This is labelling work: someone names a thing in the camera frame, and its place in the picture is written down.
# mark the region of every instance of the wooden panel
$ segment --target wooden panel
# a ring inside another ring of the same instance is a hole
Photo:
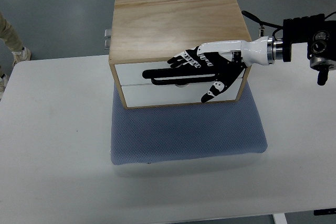
[[[250,41],[236,0],[115,0],[110,64],[166,61],[202,43]]]

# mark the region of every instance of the gray fabric pad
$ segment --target gray fabric pad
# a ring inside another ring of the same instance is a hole
[[[114,87],[111,160],[154,163],[244,153],[267,148],[251,90],[238,102],[125,110]]]

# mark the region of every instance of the wooden box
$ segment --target wooden box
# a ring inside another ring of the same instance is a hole
[[[250,35],[236,0],[115,0],[109,64],[123,106],[142,108],[200,103],[211,83],[155,86],[146,69],[206,42],[246,40]],[[212,100],[237,101],[249,68]]]

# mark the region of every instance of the drawer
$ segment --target drawer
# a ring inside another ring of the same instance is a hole
[[[232,101],[242,82],[238,78],[230,88],[211,101]],[[158,106],[169,104],[200,103],[201,97],[209,90],[213,82],[191,83],[184,87],[175,85],[156,86],[153,84],[121,86],[128,108]]]
[[[151,84],[150,79],[142,77],[144,70],[170,68],[170,65],[166,61],[117,64],[114,66],[121,86]]]

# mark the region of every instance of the gray floor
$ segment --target gray floor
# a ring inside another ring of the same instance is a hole
[[[335,0],[237,1],[241,9],[276,24],[282,24],[285,18],[336,11]],[[107,54],[103,34],[112,25],[113,3],[114,0],[0,0],[0,11],[31,49],[32,60],[42,60]],[[246,24],[252,39],[256,39],[258,25],[250,20]],[[0,43],[0,65],[5,73],[12,72],[12,62],[11,52]],[[336,223],[336,216],[314,217],[312,211],[287,214],[287,219],[289,224]],[[202,223],[273,223],[273,220],[271,216],[260,216]]]

